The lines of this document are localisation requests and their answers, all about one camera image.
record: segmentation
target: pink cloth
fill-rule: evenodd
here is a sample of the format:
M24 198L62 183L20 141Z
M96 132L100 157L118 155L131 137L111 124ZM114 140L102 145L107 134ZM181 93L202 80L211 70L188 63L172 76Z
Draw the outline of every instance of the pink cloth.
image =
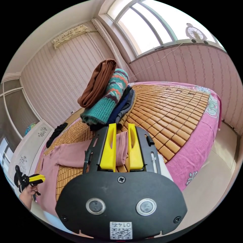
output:
M210 93L208 106L200 122L192 132L190 138L178 153L166 163L166 167L172 176L173 181L181 191L192 181L194 176L201 169L213 146L217 129L220 129L222 119L222 104L220 97L212 90L185 83L174 82L139 82L134 85L163 85L163 86L184 86L190 89Z
M84 166L84 151L88 149L91 140L73 144L56 146L47 156L43 155L40 162L40 174L46 180L38 185L40 196L36 197L43 211L56 217L56 183L59 166L82 168ZM127 132L116 135L116 164L124 165L127 157L128 140Z
M78 119L76 119L71 125L69 125L68 128L66 128L64 131L62 131L62 132L60 133L60 135L57 136L57 137L53 140L52 143L54 143L55 140L56 140L58 137L60 137L64 132L66 132L72 125L74 125L74 124L75 124L77 121L79 121L79 120L81 120L80 117L79 117ZM46 144L45 144L44 147L43 147L43 149L42 149L42 151L41 151L41 153L40 153L40 157L39 157L39 160L38 160L38 161L40 161L40 159L41 159L42 155L44 154L44 152L46 151L46 149L47 149L47 147L46 147ZM39 163L37 163L36 168L35 168L35 174L36 174L37 169L38 169L38 164L39 164Z

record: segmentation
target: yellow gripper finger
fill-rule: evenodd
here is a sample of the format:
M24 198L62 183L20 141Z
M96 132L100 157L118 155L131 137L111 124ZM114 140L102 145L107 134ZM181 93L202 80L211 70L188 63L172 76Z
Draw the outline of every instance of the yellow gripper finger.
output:
M141 170L144 166L141 149L134 124L128 124L128 172L130 170Z
M109 124L100 168L102 170L116 171L116 123Z
M33 176L33 177L29 177L29 182L38 181L38 180L42 180L44 182L45 179L46 178L43 175L36 175L36 176Z

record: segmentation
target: cable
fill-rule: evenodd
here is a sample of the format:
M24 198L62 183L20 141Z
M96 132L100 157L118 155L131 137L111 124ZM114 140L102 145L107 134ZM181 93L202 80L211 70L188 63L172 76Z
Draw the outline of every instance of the cable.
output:
M94 31L92 31L92 32L94 32ZM88 34L88 32L86 32L87 33L87 35L89 36L89 34ZM92 38L89 36L89 38L92 40ZM94 43L94 41L92 40L92 42ZM97 48L97 50L99 51L99 48L96 46L96 44L94 43L94 45L95 45L95 47ZM100 53L100 55L101 55L101 57L103 58L103 56L102 56L102 54L101 54L101 52L99 51L99 53ZM104 58L103 58L104 59Z
M140 71L139 73L141 73L141 72L143 72L143 71L145 71L145 70L147 70L147 69L149 69L149 68L151 68L152 66L154 66L155 64L157 64L157 63L159 63L160 61L162 61L168 54L170 54L171 52L173 52L173 51L175 51L177 48L175 48L174 50L172 50L172 51L170 51L169 53L167 53L162 59L160 59L159 61L157 61L156 63L154 63L153 65L151 65L150 67L148 67L148 68L146 68L146 69L143 69L142 71Z

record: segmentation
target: window sill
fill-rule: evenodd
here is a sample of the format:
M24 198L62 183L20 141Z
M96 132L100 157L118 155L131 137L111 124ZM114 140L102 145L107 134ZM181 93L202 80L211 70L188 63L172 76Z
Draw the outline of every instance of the window sill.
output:
M157 51L166 50L166 49L169 49L169 48L172 48L172 47L178 47L179 45L180 45L180 46L191 46L191 45L197 45L197 46L210 46L210 47L213 47L213 48L215 48L215 49L217 49L217 50L221 50L222 52L224 52L224 53L227 54L227 52L224 51L222 48L219 48L219 47L217 47L217 46L210 45L210 44L207 45L207 44L204 44L204 43L192 43L192 42L188 42L188 43L183 43L183 44L181 45L180 43L178 43L178 44L167 45L167 46L164 46L164 47L158 47L157 49L152 50L152 51L150 50L150 51L148 51L147 53L141 54L140 56L138 56L138 57L137 57L136 59L134 59L133 61L130 61L129 64L131 64L131 63L133 63L133 62L139 60L140 58L143 58L143 57L148 56L148 55L150 55L150 54L152 54L152 53L155 53L155 52L157 52Z

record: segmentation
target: curtain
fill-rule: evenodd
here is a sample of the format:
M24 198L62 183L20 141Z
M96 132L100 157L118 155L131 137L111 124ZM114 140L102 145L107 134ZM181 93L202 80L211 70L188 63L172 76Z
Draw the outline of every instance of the curtain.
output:
M93 25L96 27L96 29L98 30L98 32L100 33L100 35L103 37L103 39L105 40L105 42L107 43L109 48L111 49L111 51L115 57L115 60L118 64L118 67L127 72L128 76L129 76L129 83L136 82L137 81L136 76L134 76L133 71L130 69L128 64L123 59L121 53L119 52L119 49L117 48L116 44L112 40L111 36L109 35L109 33L107 32L105 27L96 18L93 18L91 21L92 21Z

